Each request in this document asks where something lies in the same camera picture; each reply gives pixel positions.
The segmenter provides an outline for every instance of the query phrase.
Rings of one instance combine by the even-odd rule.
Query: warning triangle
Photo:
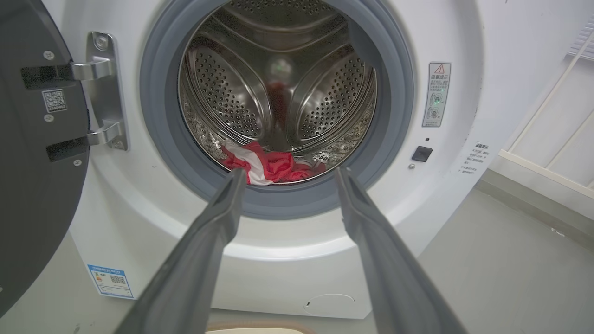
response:
[[[436,73],[436,74],[444,74],[444,73],[445,73],[443,64],[442,64],[442,65],[440,65],[440,66],[437,68],[437,70],[435,70],[435,73]]]

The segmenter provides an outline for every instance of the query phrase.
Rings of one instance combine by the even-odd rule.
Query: gray rubber gasket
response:
[[[178,102],[178,70],[187,41],[198,23],[225,2],[171,1],[153,26],[140,68],[140,101],[148,132],[171,171],[204,200],[210,200],[226,172],[202,152],[185,127]],[[352,34],[353,38],[361,39],[353,41],[353,45],[361,58],[371,61],[377,69],[375,116],[359,148],[343,163],[368,188],[392,163],[406,135],[414,97],[412,62],[395,19],[380,0],[326,2],[346,14],[349,24],[361,29],[360,33],[365,32]],[[378,58],[390,61],[378,65],[381,62]],[[244,215],[296,219],[338,205],[332,172],[296,185],[248,186]]]

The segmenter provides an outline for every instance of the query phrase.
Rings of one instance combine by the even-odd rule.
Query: stainless steel drum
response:
[[[365,136],[376,85],[332,7],[244,0],[221,7],[196,31],[179,97],[188,129],[217,163],[226,158],[222,141],[231,139],[321,161],[330,171]]]

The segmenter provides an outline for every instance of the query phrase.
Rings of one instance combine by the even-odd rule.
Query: washing machine door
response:
[[[37,0],[0,6],[0,317],[62,242],[89,161],[89,114],[70,53]]]

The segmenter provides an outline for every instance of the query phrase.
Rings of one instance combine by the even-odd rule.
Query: warning sticker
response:
[[[100,294],[134,299],[123,270],[91,265],[89,265],[89,270]]]
[[[438,128],[441,126],[446,109],[447,92],[450,88],[451,64],[445,62],[429,63],[429,87],[423,127]]]
[[[48,112],[66,110],[66,98],[62,89],[44,90],[41,94],[45,101],[45,109]]]
[[[474,148],[470,151],[462,165],[458,169],[458,172],[462,174],[473,175],[479,168],[479,164],[485,162],[489,157],[489,146],[481,143],[476,143]]]

